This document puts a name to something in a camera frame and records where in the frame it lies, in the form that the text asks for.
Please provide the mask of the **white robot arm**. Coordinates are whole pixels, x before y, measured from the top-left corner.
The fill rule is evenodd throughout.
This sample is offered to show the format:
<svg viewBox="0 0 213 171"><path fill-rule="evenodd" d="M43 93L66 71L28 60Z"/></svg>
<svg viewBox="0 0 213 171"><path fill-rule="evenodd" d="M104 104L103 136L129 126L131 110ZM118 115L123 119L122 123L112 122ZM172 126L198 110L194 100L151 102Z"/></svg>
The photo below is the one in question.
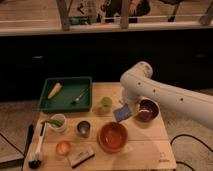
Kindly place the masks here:
<svg viewBox="0 0 213 171"><path fill-rule="evenodd" d="M151 79L152 74L151 65L144 61L124 72L120 78L123 101L136 104L141 96L145 96L213 130L213 96L160 83Z"/></svg>

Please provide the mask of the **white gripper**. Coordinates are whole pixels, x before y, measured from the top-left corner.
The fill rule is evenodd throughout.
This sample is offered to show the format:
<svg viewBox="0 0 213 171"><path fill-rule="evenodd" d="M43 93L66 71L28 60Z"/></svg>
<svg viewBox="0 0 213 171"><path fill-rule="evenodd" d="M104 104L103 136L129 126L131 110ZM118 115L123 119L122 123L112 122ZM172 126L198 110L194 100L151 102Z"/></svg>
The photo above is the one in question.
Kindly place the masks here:
<svg viewBox="0 0 213 171"><path fill-rule="evenodd" d="M137 118L139 114L139 107L138 107L139 101L140 101L139 95L136 95L127 89L122 90L121 104L127 105L130 108L131 116L134 118Z"/></svg>

